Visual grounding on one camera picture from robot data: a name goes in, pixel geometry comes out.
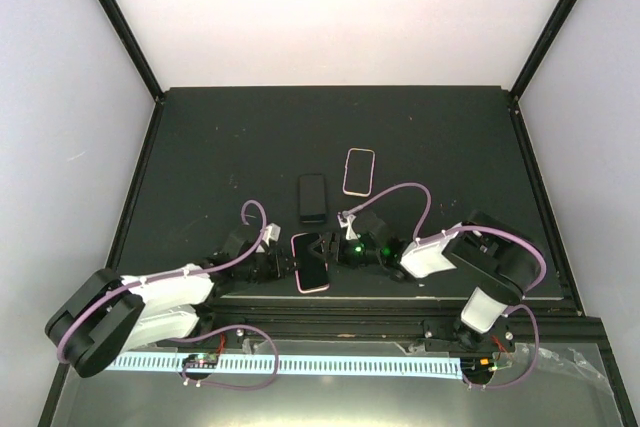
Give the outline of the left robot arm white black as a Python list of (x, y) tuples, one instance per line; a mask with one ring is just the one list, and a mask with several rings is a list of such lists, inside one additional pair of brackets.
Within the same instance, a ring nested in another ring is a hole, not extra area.
[(236, 282), (281, 280), (298, 268), (275, 224), (241, 225), (211, 256), (149, 276), (94, 272), (48, 320), (44, 332), (61, 361), (82, 378), (104, 371), (120, 354), (162, 341), (207, 344), (212, 305)]

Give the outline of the black phone with dual camera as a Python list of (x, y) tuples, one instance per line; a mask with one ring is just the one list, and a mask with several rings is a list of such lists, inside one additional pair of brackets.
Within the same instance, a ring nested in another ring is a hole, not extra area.
[(327, 198), (323, 174), (304, 174), (298, 179), (298, 214), (301, 223), (324, 223)]

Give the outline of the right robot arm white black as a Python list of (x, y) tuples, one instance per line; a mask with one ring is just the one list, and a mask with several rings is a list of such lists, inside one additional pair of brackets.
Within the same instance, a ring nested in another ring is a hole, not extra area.
[(487, 349), (491, 330), (546, 275), (540, 250), (505, 224), (475, 211), (465, 221), (428, 238), (403, 240), (374, 212), (339, 215), (340, 229), (291, 240), (300, 292), (324, 291), (332, 265), (375, 268), (396, 281), (421, 281), (459, 272), (472, 291), (459, 316), (426, 322), (425, 336), (463, 352)]

